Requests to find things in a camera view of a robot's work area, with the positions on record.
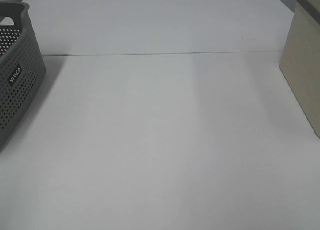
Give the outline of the grey perforated plastic basket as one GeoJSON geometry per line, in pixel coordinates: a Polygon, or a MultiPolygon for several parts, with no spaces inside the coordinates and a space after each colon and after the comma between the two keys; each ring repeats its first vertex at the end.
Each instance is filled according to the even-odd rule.
{"type": "Polygon", "coordinates": [[[12,25],[0,27],[0,147],[3,149],[46,75],[45,63],[24,2],[1,2],[0,16],[12,25]]]}

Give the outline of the beige storage bin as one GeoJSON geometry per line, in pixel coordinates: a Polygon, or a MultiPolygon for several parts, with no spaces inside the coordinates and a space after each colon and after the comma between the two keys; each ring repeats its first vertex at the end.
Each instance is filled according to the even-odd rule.
{"type": "Polygon", "coordinates": [[[320,0],[297,0],[279,67],[319,136],[320,0]]]}

